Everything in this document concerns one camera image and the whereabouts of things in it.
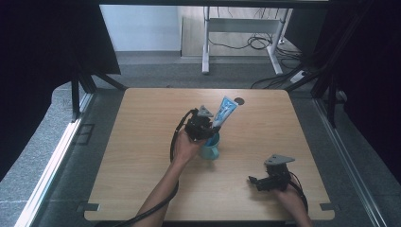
wooden table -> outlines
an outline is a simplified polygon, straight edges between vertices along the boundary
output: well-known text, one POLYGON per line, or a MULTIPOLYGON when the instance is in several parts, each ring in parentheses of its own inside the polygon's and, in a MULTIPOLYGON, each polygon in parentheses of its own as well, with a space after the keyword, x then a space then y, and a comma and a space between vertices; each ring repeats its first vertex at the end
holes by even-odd
POLYGON ((331 219, 321 176, 287 92, 235 89, 129 89, 115 120, 86 211, 89 220, 135 216, 169 165, 175 128, 191 109, 205 105, 214 114, 224 96, 242 97, 220 130, 220 157, 196 157, 180 178, 166 220, 288 220, 290 216, 248 176, 266 178, 263 163, 273 153, 293 157, 288 169, 300 179, 312 219, 331 219))

white wall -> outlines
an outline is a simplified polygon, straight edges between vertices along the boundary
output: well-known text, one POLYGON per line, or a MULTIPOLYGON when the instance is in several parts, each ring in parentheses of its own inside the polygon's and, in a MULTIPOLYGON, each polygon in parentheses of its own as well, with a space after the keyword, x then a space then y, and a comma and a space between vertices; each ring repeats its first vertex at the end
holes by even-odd
POLYGON ((100 6, 114 51, 181 50, 178 7, 100 6))

blue cup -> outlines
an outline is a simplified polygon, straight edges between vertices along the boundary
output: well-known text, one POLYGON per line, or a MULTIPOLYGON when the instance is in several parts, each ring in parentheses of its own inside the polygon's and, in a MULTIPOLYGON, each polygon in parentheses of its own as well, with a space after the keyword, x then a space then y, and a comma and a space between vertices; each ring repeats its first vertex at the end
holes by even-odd
POLYGON ((220 134, 216 133, 205 145, 200 148, 200 157, 207 160, 216 160, 219 157, 218 142, 220 134))

blue toothpaste tube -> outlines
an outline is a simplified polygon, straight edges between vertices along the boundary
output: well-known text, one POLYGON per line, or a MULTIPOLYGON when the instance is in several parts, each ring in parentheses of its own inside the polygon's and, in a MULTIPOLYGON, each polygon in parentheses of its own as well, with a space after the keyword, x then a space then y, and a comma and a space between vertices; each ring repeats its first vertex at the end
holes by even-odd
MULTIPOLYGON (((218 109, 218 113, 215 116, 215 119, 212 123, 212 128, 221 127, 224 121, 228 118, 228 116, 235 110, 238 106, 238 103, 232 101, 229 97, 225 96, 221 101, 220 108, 218 109)), ((213 137, 210 138, 206 142, 206 146, 210 146, 210 143, 213 141, 213 137)))

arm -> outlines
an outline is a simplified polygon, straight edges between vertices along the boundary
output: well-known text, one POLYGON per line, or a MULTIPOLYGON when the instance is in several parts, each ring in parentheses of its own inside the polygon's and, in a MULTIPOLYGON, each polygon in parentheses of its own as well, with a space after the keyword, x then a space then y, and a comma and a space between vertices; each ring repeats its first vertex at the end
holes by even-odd
MULTIPOLYGON (((193 142, 185 131, 180 131, 174 148, 174 160, 171 162, 163 178, 157 183, 152 192, 148 195, 144 204, 138 211, 138 215, 151 209, 159 202, 163 201, 173 191, 180 175, 196 155, 205 141, 193 142)), ((144 218, 132 225, 140 226, 162 226, 167 212, 168 204, 156 211, 147 218, 144 218)))
POLYGON ((273 189, 271 192, 275 195, 277 200, 284 206, 284 208, 291 214, 294 218, 298 227, 311 227, 312 221, 307 214, 304 203, 302 202, 298 192, 291 185, 287 186, 285 191, 279 189, 273 189))

